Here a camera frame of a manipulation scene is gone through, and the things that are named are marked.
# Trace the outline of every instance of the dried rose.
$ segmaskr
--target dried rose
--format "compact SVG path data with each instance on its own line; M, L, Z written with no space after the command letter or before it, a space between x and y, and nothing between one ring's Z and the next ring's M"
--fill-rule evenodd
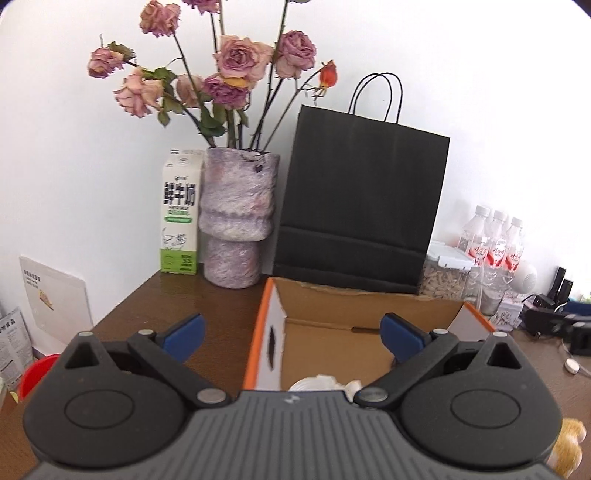
M205 12L212 14L220 13L220 0L183 0L187 5L191 5L191 8L197 7L199 13L202 15Z
M205 79L203 91L213 98L213 103L223 105L227 110L246 107L248 88L228 85L217 73Z
M114 92L115 99L126 112L140 118L151 114L148 106L160 110L157 100L162 97L162 80L144 80L141 69L134 69L123 82L123 88Z
M303 32L292 30L283 34L277 51L275 68L282 79L298 79L302 70L310 70L316 64L316 46Z
M115 69L123 69L123 55L108 48L97 48L90 54L88 75L95 78L107 78Z
M213 57L217 69L226 79L242 79L231 82L232 86L254 88L265 76L265 69L273 57L273 47L250 38L241 40L235 35L223 35L220 51Z
M191 75L193 77L193 83L198 91L203 89L203 79L199 75ZM185 106L189 108L195 108L199 106L197 101L197 94L195 89L189 80L188 75L179 75L177 77L177 94Z
M164 6L158 0L150 0L141 12L142 21L139 27L144 33L152 33L156 37L172 35L178 27L178 16L181 8L176 4Z
M328 90L329 88L336 85L339 76L336 72L336 65L333 60L328 62L320 71L320 88Z

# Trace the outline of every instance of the clear food container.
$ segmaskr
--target clear food container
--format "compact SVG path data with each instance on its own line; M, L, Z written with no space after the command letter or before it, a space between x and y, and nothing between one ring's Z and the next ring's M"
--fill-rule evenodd
M461 300L474 259L443 242L431 242L423 265L419 293L436 299Z

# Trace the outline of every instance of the stuffed animal paw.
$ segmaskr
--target stuffed animal paw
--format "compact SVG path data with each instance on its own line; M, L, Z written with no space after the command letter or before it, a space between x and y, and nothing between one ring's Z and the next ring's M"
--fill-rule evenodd
M563 419L558 440L546 464L557 474L568 478L581 464L583 452L579 443L586 436L587 430L582 421Z

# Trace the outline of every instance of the milk carton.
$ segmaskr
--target milk carton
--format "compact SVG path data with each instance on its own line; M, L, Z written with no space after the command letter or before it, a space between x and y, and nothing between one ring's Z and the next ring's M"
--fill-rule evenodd
M160 270L197 273L197 216L205 152L171 150L163 168Z

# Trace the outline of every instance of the ribbed gray surface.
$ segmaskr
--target ribbed gray surface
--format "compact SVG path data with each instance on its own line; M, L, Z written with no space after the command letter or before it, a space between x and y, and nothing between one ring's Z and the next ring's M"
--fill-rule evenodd
M559 480L537 465L474 473L442 465L410 446L389 416L350 405L341 392L244 392L201 411L155 457L110 472L46 463L27 480Z

